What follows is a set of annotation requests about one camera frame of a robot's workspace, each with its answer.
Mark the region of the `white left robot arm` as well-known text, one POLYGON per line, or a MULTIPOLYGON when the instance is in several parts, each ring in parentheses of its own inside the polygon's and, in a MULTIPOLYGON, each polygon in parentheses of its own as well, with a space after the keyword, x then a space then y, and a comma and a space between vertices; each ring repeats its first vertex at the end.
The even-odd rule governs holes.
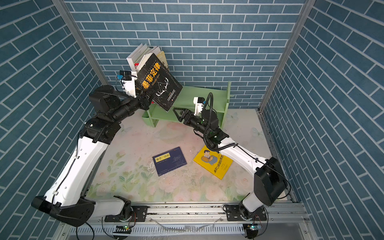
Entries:
POLYGON ((89 95, 96 114, 79 131, 76 148, 55 183, 43 196, 34 197, 31 206, 73 227, 105 216, 131 221, 130 200, 114 196, 93 201, 86 199, 86 194, 121 122, 139 109, 148 110, 153 96, 153 91, 140 91, 132 97, 110 85, 96 88, 89 95))

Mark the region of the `dark blue book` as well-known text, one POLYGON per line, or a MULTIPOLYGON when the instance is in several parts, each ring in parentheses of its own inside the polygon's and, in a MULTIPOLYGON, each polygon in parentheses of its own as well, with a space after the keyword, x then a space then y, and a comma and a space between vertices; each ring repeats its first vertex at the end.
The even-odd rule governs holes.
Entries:
POLYGON ((159 177, 187 164, 180 147, 154 156, 153 161, 159 177))

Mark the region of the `white paperback book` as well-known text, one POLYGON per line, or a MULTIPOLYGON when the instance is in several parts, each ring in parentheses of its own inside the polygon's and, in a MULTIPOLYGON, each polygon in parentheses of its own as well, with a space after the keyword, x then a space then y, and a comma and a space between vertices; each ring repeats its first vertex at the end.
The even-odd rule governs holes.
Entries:
POLYGON ((152 48, 147 44, 140 44, 127 58, 127 62, 132 71, 136 71, 137 65, 140 63, 142 57, 148 53, 152 48))

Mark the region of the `green nature encyclopedia book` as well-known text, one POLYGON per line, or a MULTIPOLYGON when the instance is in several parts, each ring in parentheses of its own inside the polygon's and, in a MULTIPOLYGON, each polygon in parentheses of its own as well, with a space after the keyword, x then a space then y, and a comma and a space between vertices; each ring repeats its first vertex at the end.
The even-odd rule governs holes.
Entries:
POLYGON ((139 55, 135 59, 136 70, 139 71, 145 65, 145 63, 148 61, 152 54, 155 54, 157 56, 160 52, 161 49, 158 46, 153 48, 150 48, 147 45, 142 46, 139 51, 139 55))

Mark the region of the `yellow history book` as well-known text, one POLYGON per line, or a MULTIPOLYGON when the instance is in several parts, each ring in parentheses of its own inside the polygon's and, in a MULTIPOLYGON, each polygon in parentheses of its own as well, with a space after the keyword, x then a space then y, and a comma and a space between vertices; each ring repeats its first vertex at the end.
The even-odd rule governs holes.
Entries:
POLYGON ((167 70, 169 70, 169 65, 166 59, 166 55, 164 51, 161 51, 160 53, 157 54, 157 58, 161 61, 161 63, 165 66, 167 70))

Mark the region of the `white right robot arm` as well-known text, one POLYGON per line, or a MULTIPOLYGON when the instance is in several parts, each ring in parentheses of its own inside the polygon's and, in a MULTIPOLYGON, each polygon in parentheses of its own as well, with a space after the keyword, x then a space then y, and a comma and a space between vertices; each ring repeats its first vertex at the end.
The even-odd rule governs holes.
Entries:
POLYGON ((211 152, 230 158, 253 177, 253 190, 239 203, 240 215, 249 220, 263 206, 271 206, 288 187, 280 162, 260 157, 236 143, 219 127, 216 113, 202 110, 198 115, 188 109, 174 108, 179 122, 192 127, 211 152))

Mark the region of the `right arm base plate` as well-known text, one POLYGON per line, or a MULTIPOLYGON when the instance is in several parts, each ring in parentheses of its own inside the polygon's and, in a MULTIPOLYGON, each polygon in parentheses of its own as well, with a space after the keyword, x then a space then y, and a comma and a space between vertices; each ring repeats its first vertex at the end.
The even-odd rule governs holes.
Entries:
POLYGON ((229 222, 238 221, 266 221, 267 213, 263 207, 249 212, 244 206, 240 205, 223 205, 223 211, 229 222))

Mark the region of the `black slipcase box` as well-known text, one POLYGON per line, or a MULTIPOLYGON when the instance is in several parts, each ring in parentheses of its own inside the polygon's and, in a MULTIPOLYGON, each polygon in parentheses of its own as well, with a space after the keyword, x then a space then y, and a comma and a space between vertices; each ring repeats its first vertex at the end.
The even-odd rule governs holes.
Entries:
POLYGON ((155 54, 146 54, 139 63, 135 80, 138 93, 144 92, 163 110, 169 112, 183 86, 155 54))

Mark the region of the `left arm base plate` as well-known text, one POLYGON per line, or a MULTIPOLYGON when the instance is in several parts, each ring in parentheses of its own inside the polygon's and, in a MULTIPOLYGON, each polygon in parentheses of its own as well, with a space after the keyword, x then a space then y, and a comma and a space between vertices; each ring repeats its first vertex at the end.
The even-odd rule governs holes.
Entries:
POLYGON ((105 216, 107 223, 143 223, 146 220, 148 206, 131 206, 128 210, 123 210, 120 214, 105 216))

